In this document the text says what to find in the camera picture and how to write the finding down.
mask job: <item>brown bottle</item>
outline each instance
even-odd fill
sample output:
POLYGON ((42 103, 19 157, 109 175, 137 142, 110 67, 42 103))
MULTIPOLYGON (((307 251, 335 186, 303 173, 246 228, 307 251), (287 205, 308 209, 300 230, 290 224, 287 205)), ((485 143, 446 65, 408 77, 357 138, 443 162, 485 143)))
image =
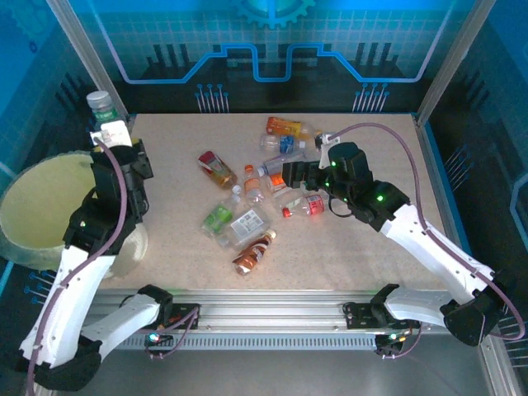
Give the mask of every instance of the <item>brown bottle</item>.
POLYGON ((240 275, 247 275, 255 268, 255 265, 262 259, 264 252, 270 245, 271 241, 275 239, 276 232, 268 229, 266 233, 246 247, 233 260, 235 268, 240 275))

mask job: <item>speckled tabletop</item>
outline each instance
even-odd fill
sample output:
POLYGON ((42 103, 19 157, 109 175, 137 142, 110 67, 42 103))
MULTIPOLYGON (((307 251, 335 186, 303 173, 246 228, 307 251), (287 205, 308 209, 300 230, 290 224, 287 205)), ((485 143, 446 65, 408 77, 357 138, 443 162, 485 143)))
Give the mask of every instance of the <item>speckled tabletop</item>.
MULTIPOLYGON (((202 219, 229 192, 220 190, 196 160, 213 150, 241 177, 245 164, 258 166, 270 157, 258 148, 268 116, 280 115, 138 115, 133 134, 143 139, 154 172, 154 179, 145 182, 151 207, 144 217, 148 251, 137 268, 125 277, 103 281, 102 288, 136 289, 151 283, 169 289, 377 290, 399 283, 443 289, 409 253, 368 225, 329 212, 283 219, 269 199, 263 207, 277 237, 251 274, 238 275, 231 264, 237 252, 223 250, 200 231, 202 219)), ((379 122, 396 130, 417 161, 424 213, 443 229, 410 115, 286 117, 328 132, 358 122, 379 122)), ((354 141, 365 151, 375 179, 393 183, 414 200, 411 167, 392 136, 364 128, 343 140, 354 141)))

